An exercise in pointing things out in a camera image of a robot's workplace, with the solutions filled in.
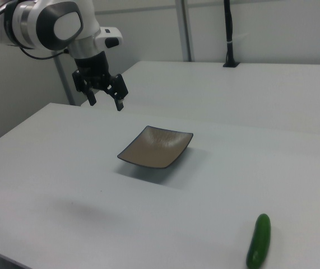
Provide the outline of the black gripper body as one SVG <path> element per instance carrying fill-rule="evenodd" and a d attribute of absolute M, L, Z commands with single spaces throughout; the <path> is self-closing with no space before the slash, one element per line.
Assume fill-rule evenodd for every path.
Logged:
<path fill-rule="evenodd" d="M 94 89 L 105 90 L 109 87 L 111 75 L 105 52 L 91 58 L 75 59 L 75 63 L 81 76 Z"/>

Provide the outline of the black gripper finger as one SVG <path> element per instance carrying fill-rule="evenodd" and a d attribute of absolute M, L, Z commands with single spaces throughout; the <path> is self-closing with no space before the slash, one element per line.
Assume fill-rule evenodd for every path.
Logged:
<path fill-rule="evenodd" d="M 124 108 L 123 100 L 128 95 L 122 75 L 110 76 L 104 91 L 114 99 L 117 111 L 121 111 Z"/>
<path fill-rule="evenodd" d="M 96 97 L 92 91 L 91 85 L 86 82 L 79 70 L 74 71 L 72 78 L 75 84 L 75 88 L 78 92 L 83 93 L 91 106 L 96 104 Z"/>

